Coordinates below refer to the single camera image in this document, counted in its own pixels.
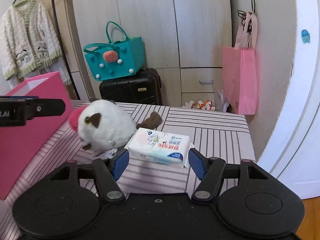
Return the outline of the red fluffy pom-pom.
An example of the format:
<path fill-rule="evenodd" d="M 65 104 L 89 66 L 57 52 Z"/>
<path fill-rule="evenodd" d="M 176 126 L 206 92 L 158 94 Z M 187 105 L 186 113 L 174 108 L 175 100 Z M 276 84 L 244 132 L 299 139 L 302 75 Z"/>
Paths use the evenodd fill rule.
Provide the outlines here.
<path fill-rule="evenodd" d="M 70 114 L 70 117 L 68 118 L 68 123 L 69 123 L 71 129 L 73 131 L 75 131 L 76 133 L 78 132 L 79 116 L 86 107 L 87 107 L 87 105 L 81 106 L 80 108 L 75 109 L 74 111 L 72 111 L 72 113 Z"/>

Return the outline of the pink cardboard box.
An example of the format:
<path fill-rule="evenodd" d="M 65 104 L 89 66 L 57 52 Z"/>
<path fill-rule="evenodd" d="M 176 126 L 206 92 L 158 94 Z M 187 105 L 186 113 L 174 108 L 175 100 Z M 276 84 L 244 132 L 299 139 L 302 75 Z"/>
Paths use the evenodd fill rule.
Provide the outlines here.
<path fill-rule="evenodd" d="M 35 154 L 72 112 L 67 89 L 58 72 L 26 79 L 8 92 L 7 96 L 61 99 L 66 109 L 61 116 L 39 117 L 27 121 L 25 126 L 1 128 L 1 200 L 6 199 Z"/>

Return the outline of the striped pink tablecloth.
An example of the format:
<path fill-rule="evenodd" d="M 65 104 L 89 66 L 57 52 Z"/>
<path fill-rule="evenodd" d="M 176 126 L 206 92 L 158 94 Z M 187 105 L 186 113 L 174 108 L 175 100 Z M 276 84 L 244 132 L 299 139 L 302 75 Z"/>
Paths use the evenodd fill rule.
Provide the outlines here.
<path fill-rule="evenodd" d="M 255 159 L 249 127 L 241 115 L 134 103 L 121 103 L 120 106 L 138 123 L 152 112 L 157 112 L 163 120 L 158 127 L 160 131 L 187 135 L 194 147 L 206 157 L 222 158 L 231 164 L 239 164 L 242 159 Z M 64 123 L 41 147 L 11 192 L 1 201 L 1 239 L 17 239 L 20 236 L 11 215 L 11 206 L 17 197 L 70 159 L 87 164 L 92 161 L 93 153 L 82 148 L 78 135 L 68 123 Z M 191 194 L 199 185 L 199 180 L 191 168 L 161 165 L 131 157 L 118 185 L 125 194 Z"/>

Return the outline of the white panda plush toy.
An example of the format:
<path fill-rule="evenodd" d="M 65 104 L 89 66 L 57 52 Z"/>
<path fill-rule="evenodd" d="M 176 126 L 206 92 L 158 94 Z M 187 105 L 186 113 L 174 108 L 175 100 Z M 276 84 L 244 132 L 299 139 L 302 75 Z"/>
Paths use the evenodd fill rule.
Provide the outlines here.
<path fill-rule="evenodd" d="M 82 148 L 92 151 L 94 159 L 111 159 L 137 129 L 156 129 L 163 122 L 158 113 L 152 112 L 138 124 L 115 102 L 103 99 L 75 112 L 79 115 L 76 132 L 84 143 Z"/>

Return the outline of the white tissue pack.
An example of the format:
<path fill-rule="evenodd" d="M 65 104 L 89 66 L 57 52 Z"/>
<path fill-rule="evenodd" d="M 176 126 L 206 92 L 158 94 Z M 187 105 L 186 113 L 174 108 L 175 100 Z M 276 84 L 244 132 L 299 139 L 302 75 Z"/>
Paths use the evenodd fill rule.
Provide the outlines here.
<path fill-rule="evenodd" d="M 139 128 L 125 148 L 131 155 L 183 168 L 189 166 L 188 152 L 193 143 L 187 135 Z"/>

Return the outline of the white knit cardigan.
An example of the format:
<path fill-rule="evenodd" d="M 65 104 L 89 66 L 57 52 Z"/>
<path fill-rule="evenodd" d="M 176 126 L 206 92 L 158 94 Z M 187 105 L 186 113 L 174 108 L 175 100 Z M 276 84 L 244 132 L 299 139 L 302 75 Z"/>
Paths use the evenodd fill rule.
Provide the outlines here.
<path fill-rule="evenodd" d="M 21 0 L 1 17 L 1 67 L 4 78 L 22 78 L 62 56 L 57 34 L 41 0 Z"/>

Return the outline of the white door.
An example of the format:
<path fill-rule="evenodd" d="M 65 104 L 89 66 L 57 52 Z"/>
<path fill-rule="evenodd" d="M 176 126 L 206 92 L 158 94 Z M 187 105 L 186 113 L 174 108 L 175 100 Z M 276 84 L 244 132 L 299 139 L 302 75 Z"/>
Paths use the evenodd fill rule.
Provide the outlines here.
<path fill-rule="evenodd" d="M 319 0 L 296 0 L 292 75 L 258 165 L 301 199 L 319 196 Z M 310 33 L 302 42 L 301 31 Z"/>

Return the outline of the black suitcase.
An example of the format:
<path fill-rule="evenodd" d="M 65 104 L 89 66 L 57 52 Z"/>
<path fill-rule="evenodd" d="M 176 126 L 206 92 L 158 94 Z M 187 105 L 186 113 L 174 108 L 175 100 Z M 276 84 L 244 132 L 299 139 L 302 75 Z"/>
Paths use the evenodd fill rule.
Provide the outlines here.
<path fill-rule="evenodd" d="M 105 80 L 99 86 L 102 99 L 147 105 L 162 105 L 161 77 L 153 68 L 140 69 L 136 75 Z"/>

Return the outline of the pink paper shopping bag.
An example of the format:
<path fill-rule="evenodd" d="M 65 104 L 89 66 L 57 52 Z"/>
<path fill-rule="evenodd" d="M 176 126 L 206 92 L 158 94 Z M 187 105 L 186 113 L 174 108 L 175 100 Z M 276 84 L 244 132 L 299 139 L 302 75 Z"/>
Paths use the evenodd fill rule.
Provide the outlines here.
<path fill-rule="evenodd" d="M 257 34 L 257 17 L 248 12 L 245 25 L 238 27 L 235 45 L 222 48 L 223 91 L 235 114 L 255 115 L 257 109 Z"/>

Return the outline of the black clothes rack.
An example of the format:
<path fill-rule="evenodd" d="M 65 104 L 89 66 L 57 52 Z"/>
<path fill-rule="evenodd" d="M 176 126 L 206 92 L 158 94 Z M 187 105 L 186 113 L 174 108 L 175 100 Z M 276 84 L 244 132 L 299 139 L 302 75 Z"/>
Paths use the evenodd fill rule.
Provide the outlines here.
<path fill-rule="evenodd" d="M 62 51 L 62 58 L 63 58 L 64 64 L 65 64 L 65 67 L 66 67 L 66 69 L 67 69 L 67 72 L 68 72 L 68 75 L 69 75 L 69 78 L 70 78 L 70 82 L 71 82 L 71 85 L 72 85 L 72 87 L 73 87 L 74 94 L 75 94 L 76 98 L 77 98 L 78 100 L 80 100 L 80 95 L 79 95 L 79 93 L 78 93 L 78 90 L 77 90 L 77 88 L 76 88 L 75 82 L 74 82 L 74 80 L 73 80 L 72 72 L 71 72 L 71 70 L 70 70 L 70 67 L 69 67 L 69 64 L 68 64 L 68 61 L 67 61 L 65 48 L 64 48 L 64 46 L 63 46 L 63 41 L 62 41 L 62 38 L 61 38 L 59 23 L 58 23 L 58 20 L 57 20 L 55 0 L 51 0 L 51 4 L 52 4 L 52 12 L 53 12 L 53 19 L 54 19 L 56 34 L 57 34 L 57 38 L 58 38 L 58 40 L 59 40 L 59 44 L 60 44 L 61 51 Z"/>

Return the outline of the teal felt tote bag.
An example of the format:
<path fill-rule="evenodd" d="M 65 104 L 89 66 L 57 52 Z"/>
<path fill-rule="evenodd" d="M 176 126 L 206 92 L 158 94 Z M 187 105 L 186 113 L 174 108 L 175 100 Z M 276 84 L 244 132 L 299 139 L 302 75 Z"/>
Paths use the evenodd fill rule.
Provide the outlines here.
<path fill-rule="evenodd" d="M 122 41 L 112 41 L 106 34 L 107 43 L 92 43 L 84 46 L 85 59 L 97 81 L 105 81 L 135 75 L 145 64 L 145 49 L 141 37 L 130 38 L 116 22 L 115 25 L 125 36 Z"/>

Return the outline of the grey wooden wardrobe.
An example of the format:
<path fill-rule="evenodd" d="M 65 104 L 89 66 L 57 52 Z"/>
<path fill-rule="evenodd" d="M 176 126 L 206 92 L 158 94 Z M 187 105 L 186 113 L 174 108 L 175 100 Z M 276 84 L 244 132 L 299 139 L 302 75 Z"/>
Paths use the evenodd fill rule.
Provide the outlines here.
<path fill-rule="evenodd" d="M 181 106 L 221 88 L 222 48 L 235 41 L 238 10 L 249 0 L 65 0 L 85 86 L 99 97 L 99 81 L 89 71 L 83 47 L 123 35 L 114 21 L 144 42 L 146 66 L 158 70 L 163 103 Z M 296 0 L 255 0 L 258 19 L 258 105 L 247 118 L 255 154 L 260 156 L 276 126 L 289 85 L 295 50 Z"/>

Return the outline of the blue round sticker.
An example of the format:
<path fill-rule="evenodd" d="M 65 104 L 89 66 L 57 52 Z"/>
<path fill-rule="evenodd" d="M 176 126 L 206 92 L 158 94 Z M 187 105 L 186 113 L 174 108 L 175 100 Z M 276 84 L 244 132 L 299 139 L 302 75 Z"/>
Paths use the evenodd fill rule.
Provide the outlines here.
<path fill-rule="evenodd" d="M 304 44 L 309 44 L 310 43 L 310 33 L 306 29 L 303 29 L 301 31 L 301 37 L 302 37 L 302 42 Z"/>

